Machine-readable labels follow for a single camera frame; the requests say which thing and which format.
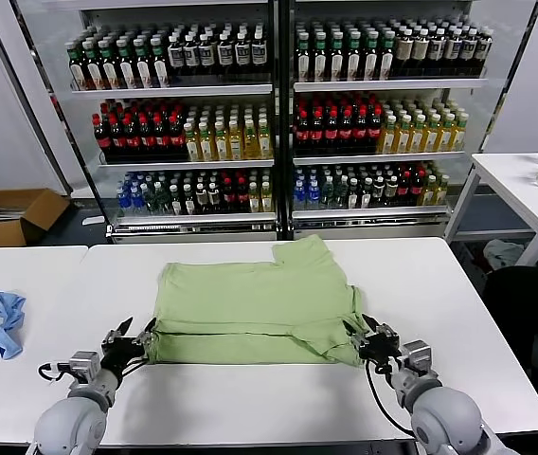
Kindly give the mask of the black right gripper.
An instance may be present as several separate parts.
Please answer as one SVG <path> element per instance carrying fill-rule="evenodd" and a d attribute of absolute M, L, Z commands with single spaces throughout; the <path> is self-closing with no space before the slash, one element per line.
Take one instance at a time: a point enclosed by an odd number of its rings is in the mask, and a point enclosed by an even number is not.
<path fill-rule="evenodd" d="M 400 338 L 392 333 L 391 327 L 366 314 L 362 317 L 373 334 L 366 335 L 343 320 L 350 342 L 360 358 L 382 367 L 387 365 L 391 358 L 400 356 Z"/>

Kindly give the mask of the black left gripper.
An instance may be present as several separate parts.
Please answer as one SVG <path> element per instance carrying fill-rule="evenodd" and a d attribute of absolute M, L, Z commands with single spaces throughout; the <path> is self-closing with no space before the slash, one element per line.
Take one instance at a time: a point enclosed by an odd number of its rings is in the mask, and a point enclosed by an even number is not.
<path fill-rule="evenodd" d="M 103 356 L 100 367 L 111 372 L 116 378 L 123 378 L 148 363 L 145 347 L 152 340 L 156 318 L 149 321 L 132 343 L 114 343 L 127 334 L 132 322 L 133 318 L 123 320 L 116 329 L 110 330 L 101 342 Z"/>

